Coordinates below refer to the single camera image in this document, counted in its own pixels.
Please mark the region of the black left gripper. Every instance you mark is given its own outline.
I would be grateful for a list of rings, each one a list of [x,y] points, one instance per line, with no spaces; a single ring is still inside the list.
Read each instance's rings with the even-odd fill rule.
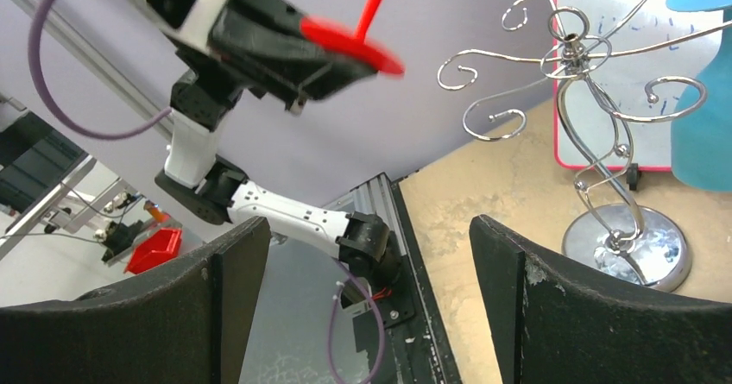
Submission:
[[[211,46],[257,98],[277,98],[299,115],[310,100],[324,100],[376,76],[365,62],[320,55],[295,25],[301,13],[286,0],[225,0],[210,33]]]

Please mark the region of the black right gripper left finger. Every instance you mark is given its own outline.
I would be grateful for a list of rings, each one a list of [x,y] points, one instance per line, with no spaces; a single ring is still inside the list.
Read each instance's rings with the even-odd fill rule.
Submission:
[[[239,382],[269,243],[254,217],[77,299],[4,307],[2,382]]]

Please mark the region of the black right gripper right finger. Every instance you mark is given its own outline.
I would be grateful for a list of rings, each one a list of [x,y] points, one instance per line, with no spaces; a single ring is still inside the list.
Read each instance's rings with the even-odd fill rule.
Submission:
[[[618,280],[485,215],[469,236],[503,382],[730,382],[730,304]]]

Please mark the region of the red plastic wine glass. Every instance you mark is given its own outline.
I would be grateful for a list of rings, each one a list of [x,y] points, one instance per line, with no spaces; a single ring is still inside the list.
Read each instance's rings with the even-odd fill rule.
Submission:
[[[368,32],[383,0],[366,0],[357,26],[348,29],[335,22],[314,16],[300,21],[303,36],[324,50],[363,62],[379,73],[402,77],[404,63],[383,45],[368,38]]]

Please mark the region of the teal plastic wine glass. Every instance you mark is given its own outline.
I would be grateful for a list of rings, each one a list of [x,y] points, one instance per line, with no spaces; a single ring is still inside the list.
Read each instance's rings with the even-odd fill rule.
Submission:
[[[731,20],[731,0],[666,0],[676,12],[721,10]],[[722,30],[720,47],[696,76],[706,101],[691,114],[671,121],[672,174],[682,183],[710,192],[731,191],[731,28]]]

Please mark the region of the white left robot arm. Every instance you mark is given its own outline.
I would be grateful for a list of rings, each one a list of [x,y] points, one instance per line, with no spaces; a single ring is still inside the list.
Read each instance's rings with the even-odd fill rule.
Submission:
[[[218,154],[230,112],[245,92],[301,113],[380,72],[403,66],[362,34],[320,22],[286,0],[141,0],[175,45],[186,72],[172,86],[173,138],[156,184],[207,223],[265,217],[271,229],[311,244],[372,286],[393,284],[400,258],[376,215],[329,211],[256,184]]]

